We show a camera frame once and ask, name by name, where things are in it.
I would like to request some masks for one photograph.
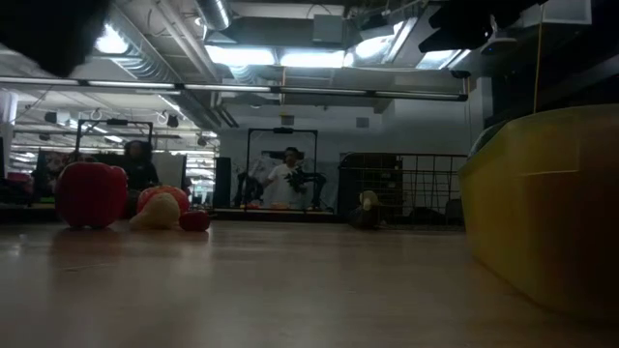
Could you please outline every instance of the orange toy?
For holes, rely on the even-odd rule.
[[[156,194],[169,193],[178,202],[178,207],[181,210],[181,214],[186,212],[190,208],[190,200],[187,195],[179,188],[175,188],[168,185],[162,185],[154,188],[147,188],[140,193],[137,198],[137,212],[141,212],[148,201]]]

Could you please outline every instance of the yellow object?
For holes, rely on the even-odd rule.
[[[619,318],[619,104],[507,124],[459,172],[473,254],[535,302]]]
[[[181,216],[178,202],[169,193],[155,194],[144,209],[129,221],[132,230],[171,229]]]

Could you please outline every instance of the plush toy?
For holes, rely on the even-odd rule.
[[[374,229],[380,223],[380,202],[374,191],[364,191],[359,194],[361,205],[349,216],[350,224],[360,229]]]
[[[211,225],[211,220],[205,211],[195,211],[182,214],[178,223],[185,231],[204,232]]]
[[[129,221],[132,230],[171,229],[176,225],[181,210],[170,193],[153,195],[141,212]]]
[[[141,212],[144,209],[144,206],[148,203],[148,201],[159,193],[169,193],[176,199],[178,206],[181,210],[181,213],[186,212],[190,208],[190,200],[187,195],[180,189],[175,188],[169,185],[161,185],[154,188],[147,188],[142,193],[140,193],[139,198],[137,198],[137,212]]]
[[[359,194],[359,202],[361,203],[363,210],[366,212],[369,212],[373,207],[380,205],[380,202],[378,202],[378,196],[374,193],[374,191],[370,190],[363,191]]]

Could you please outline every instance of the ceiling duct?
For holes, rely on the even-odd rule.
[[[202,22],[209,30],[221,31],[232,23],[232,11],[225,0],[195,0]]]
[[[157,50],[144,40],[139,30],[116,6],[112,6],[109,20],[110,28],[129,44],[129,49],[123,54],[123,58],[112,59],[116,65],[141,81],[182,82],[180,76],[167,65]],[[178,96],[161,97],[168,103],[173,102],[170,106],[177,106],[176,111],[182,110],[202,129],[212,130],[221,126],[220,119],[202,105],[192,92],[181,91]]]

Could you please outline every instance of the red apple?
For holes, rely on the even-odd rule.
[[[67,165],[55,187],[56,211],[71,227],[107,227],[119,218],[127,201],[127,175],[104,163]]]
[[[178,223],[185,231],[203,232],[211,225],[209,214],[204,211],[187,212],[181,215]]]
[[[176,199],[176,202],[178,202],[178,207],[181,210],[181,214],[183,214],[190,208],[190,200],[180,188],[162,185],[159,187],[147,188],[142,193],[140,193],[139,197],[137,198],[137,212],[141,212],[142,209],[144,209],[146,203],[148,203],[149,199],[151,199],[155,194],[158,193],[171,194],[174,199]]]

